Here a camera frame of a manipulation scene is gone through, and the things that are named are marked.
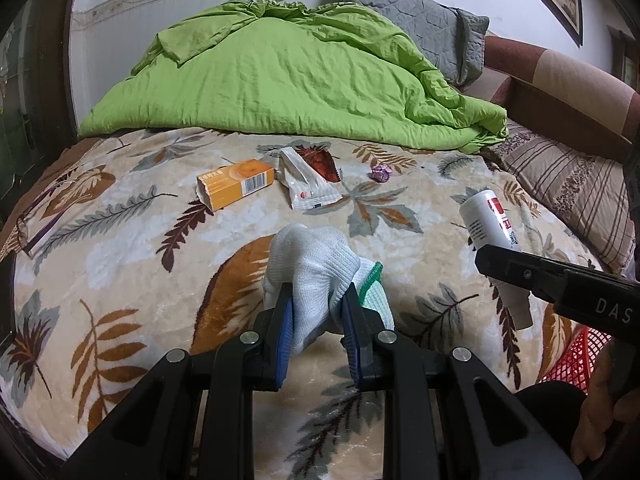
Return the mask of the right hand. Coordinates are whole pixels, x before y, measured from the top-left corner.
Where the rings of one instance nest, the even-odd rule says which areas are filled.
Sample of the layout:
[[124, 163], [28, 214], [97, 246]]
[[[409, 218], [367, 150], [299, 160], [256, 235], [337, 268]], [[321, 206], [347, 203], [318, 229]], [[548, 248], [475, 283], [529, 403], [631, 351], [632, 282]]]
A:
[[613, 422], [631, 424], [639, 417], [639, 391], [627, 393], [613, 402], [608, 382], [615, 370], [617, 359], [611, 339], [600, 351], [594, 364], [588, 396], [580, 409], [577, 429], [574, 433], [570, 455], [576, 465], [585, 460], [597, 460], [605, 449], [605, 431]]

